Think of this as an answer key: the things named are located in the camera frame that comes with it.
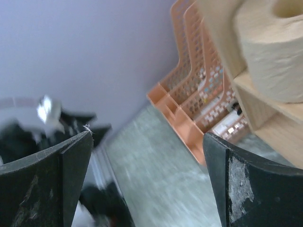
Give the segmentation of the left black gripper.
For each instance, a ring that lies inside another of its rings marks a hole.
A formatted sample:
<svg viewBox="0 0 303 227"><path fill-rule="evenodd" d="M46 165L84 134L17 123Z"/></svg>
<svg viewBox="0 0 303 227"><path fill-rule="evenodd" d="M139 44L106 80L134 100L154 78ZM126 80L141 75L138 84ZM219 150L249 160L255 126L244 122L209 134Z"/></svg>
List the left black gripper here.
<svg viewBox="0 0 303 227"><path fill-rule="evenodd" d="M96 149L112 129L111 124L90 127L89 123L96 117L94 113L70 114L61 112L58 117L48 118L46 124L54 127L54 132L49 136L42 136L42 148L50 148L79 133L88 131L93 139L93 148Z"/></svg>

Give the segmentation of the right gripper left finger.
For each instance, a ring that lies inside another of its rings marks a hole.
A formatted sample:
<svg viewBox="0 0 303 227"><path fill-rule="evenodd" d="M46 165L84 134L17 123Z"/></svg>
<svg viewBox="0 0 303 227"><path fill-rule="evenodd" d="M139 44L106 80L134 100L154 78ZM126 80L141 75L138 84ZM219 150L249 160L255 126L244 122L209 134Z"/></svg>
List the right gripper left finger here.
<svg viewBox="0 0 303 227"><path fill-rule="evenodd" d="M0 167L2 227L70 227L93 148L84 131Z"/></svg>

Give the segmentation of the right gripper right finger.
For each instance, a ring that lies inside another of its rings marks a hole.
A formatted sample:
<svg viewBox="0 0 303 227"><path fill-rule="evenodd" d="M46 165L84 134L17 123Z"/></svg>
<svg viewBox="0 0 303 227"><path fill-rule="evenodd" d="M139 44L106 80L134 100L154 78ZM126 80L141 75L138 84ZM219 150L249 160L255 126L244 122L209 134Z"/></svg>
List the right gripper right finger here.
<svg viewBox="0 0 303 227"><path fill-rule="evenodd" d="M303 171L239 148L213 133L203 151L223 227L301 227Z"/></svg>

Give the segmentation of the beige toilet roll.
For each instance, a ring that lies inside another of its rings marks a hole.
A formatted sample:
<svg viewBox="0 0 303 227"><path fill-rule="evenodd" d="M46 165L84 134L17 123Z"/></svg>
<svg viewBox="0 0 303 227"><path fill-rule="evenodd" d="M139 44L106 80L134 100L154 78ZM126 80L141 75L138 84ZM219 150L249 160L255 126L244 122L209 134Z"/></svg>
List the beige toilet roll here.
<svg viewBox="0 0 303 227"><path fill-rule="evenodd" d="M234 17L242 55L262 95L303 101L303 2L246 0Z"/></svg>

